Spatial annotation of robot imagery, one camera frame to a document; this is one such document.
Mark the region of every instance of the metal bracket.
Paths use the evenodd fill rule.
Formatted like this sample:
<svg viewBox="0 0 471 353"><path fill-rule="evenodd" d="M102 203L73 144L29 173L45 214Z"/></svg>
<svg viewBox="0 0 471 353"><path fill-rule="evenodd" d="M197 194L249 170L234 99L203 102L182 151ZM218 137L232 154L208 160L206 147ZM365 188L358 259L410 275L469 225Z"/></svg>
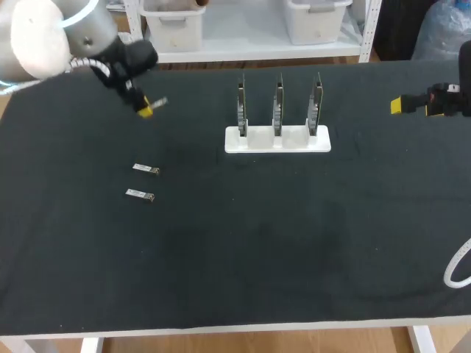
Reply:
<svg viewBox="0 0 471 353"><path fill-rule="evenodd" d="M237 124L241 138L247 137L247 114L245 110L245 76L238 83Z"/></svg>
<svg viewBox="0 0 471 353"><path fill-rule="evenodd" d="M280 74L280 78L278 79L277 83L277 89L275 91L275 97L273 98L273 130L275 132L275 137L281 136L281 129L283 128L283 103L283 76Z"/></svg>
<svg viewBox="0 0 471 353"><path fill-rule="evenodd" d="M319 119L321 115L322 95L324 90L322 89L321 75L317 75L317 81L314 81L312 92L309 97L309 108L308 108L308 129L309 136L317 136L317 127L319 125Z"/></svg>

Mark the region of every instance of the black fabric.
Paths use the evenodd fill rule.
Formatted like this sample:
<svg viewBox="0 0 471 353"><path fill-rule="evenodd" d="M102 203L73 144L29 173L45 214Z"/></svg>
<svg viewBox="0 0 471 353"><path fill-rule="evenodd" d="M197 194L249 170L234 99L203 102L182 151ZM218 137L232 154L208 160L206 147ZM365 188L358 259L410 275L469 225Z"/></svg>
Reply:
<svg viewBox="0 0 471 353"><path fill-rule="evenodd" d="M471 287L442 282L471 236L471 121L389 114L457 82L456 63L245 71L249 125L270 124L280 71L284 124L304 122L320 71L330 153L225 154L241 71L147 74L150 99L170 101L150 121L88 72L15 96L0 335L471 314Z"/></svg>

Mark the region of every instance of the white stand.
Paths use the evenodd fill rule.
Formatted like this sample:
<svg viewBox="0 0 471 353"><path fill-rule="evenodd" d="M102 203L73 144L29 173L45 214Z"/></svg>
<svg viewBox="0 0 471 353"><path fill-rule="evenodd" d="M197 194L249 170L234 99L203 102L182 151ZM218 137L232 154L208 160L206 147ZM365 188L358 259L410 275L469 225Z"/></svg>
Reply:
<svg viewBox="0 0 471 353"><path fill-rule="evenodd" d="M330 151L329 130L317 127L317 136L310 136L306 125L283 125L281 136L275 137L273 126L249 126L241 137L237 126L226 128L227 153L308 153Z"/></svg>
<svg viewBox="0 0 471 353"><path fill-rule="evenodd" d="M409 326L407 329L414 353L436 353L428 326Z"/></svg>

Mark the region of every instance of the white shelf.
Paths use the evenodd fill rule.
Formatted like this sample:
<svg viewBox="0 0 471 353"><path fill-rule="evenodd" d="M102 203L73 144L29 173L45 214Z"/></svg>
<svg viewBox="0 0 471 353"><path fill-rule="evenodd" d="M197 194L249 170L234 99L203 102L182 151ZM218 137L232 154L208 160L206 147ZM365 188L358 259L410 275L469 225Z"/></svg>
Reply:
<svg viewBox="0 0 471 353"><path fill-rule="evenodd" d="M286 31L283 8L275 0L213 0L203 17L201 51L159 52L160 63L198 63L343 57L360 55L362 37L350 9L334 43L293 46Z"/></svg>

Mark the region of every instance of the cable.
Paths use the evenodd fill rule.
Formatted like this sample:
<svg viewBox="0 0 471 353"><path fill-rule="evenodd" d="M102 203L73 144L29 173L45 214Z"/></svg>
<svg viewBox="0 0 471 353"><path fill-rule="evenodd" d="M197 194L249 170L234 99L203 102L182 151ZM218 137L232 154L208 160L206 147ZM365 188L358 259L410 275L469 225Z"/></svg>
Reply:
<svg viewBox="0 0 471 353"><path fill-rule="evenodd" d="M8 88L5 88L4 90L0 90L0 96L7 96L10 95L14 92L17 92L19 90L23 90L24 88L28 88L34 85L37 85L38 83L41 83L42 81L37 80L37 81L30 81L30 82L25 82L25 83L19 83L17 85L11 85Z"/></svg>
<svg viewBox="0 0 471 353"><path fill-rule="evenodd" d="M70 69L73 70L75 68L98 68L106 77L111 76L110 68L108 68L104 63L95 59L73 59L71 61Z"/></svg>
<svg viewBox="0 0 471 353"><path fill-rule="evenodd" d="M454 282L451 280L451 275L455 271L456 266L459 264L461 259L466 256L469 250L471 250L471 239L464 243L464 245L456 252L456 254L451 259L450 263L448 264L447 269L445 270L445 274L443 276L443 282L445 282L448 287L463 288L471 284L471 276L460 282Z"/></svg>
<svg viewBox="0 0 471 353"><path fill-rule="evenodd" d="M9 86L13 86L13 83L0 81L0 85L9 87Z"/></svg>
<svg viewBox="0 0 471 353"><path fill-rule="evenodd" d="M68 70L73 71L75 68L98 68L106 77L111 76L111 70L108 68L104 63L94 59L73 59L69 63ZM7 86L7 88L0 90L0 96L6 96L12 94L14 92L18 92L19 90L23 90L24 88L28 88L34 86L38 83L42 82L41 80L37 81L30 81L25 83L20 83L17 85L8 85L6 82L0 81L0 84Z"/></svg>

